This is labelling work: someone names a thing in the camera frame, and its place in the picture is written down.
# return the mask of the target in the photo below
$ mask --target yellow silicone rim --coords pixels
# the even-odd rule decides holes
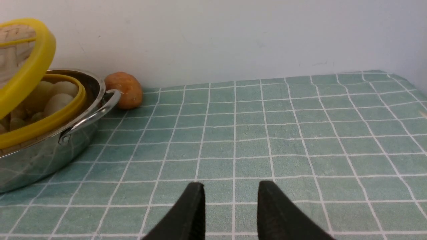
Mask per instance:
[[[79,87],[79,91],[67,106],[56,113],[20,129],[0,134],[0,149],[18,145],[62,126],[79,114],[85,105],[86,90],[77,79],[61,74],[46,74],[43,80],[51,83],[71,82]]]
[[[18,106],[37,86],[49,68],[56,50],[56,39],[44,23],[33,18],[22,18],[0,24],[5,27],[14,24],[28,25],[36,33],[35,45],[23,66],[0,89],[0,119]]]

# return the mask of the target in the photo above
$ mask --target pot handle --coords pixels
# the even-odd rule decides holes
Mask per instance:
[[[121,93],[117,89],[111,89],[106,91],[104,96],[102,97],[103,101],[105,102],[104,105],[102,105],[102,107],[92,113],[89,117],[80,120],[72,127],[64,130],[61,133],[61,136],[59,136],[58,143],[61,145],[67,145],[71,134],[90,124],[93,124],[94,122],[105,116],[119,102],[120,97]]]

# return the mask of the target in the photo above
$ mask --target stainless steel pot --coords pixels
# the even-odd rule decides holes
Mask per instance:
[[[119,91],[105,91],[104,81],[91,73],[73,69],[48,72],[78,79],[86,89],[88,103],[84,112],[65,126],[0,150],[0,193],[31,184],[68,164],[88,146],[98,128],[97,121],[120,99]]]

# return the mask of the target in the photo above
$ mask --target small potato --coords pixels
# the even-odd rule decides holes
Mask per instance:
[[[132,109],[142,102],[141,84],[130,74],[124,72],[110,74],[105,78],[105,86],[107,90],[117,89],[121,92],[118,108]]]
[[[10,112],[10,118],[25,119],[26,117],[27,111],[22,103]]]
[[[53,84],[46,81],[41,81],[37,87],[23,101],[24,107],[28,111],[40,112],[50,98],[50,90]]]
[[[20,129],[26,126],[26,122],[20,118],[12,118],[10,120],[10,131]]]
[[[3,133],[7,133],[7,129],[2,124],[0,124],[0,134]]]
[[[43,111],[43,117],[48,117],[63,109],[74,98],[68,94],[57,94],[49,99]]]
[[[79,88],[71,82],[57,82],[50,90],[50,96],[53,97],[58,94],[68,94],[75,97],[79,92]]]

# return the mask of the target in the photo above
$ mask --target green checkered tablecloth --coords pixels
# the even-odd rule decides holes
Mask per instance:
[[[382,71],[146,89],[69,166],[0,196],[0,239],[136,240],[191,181],[207,239],[257,239],[262,179],[337,239],[427,239],[426,101]]]

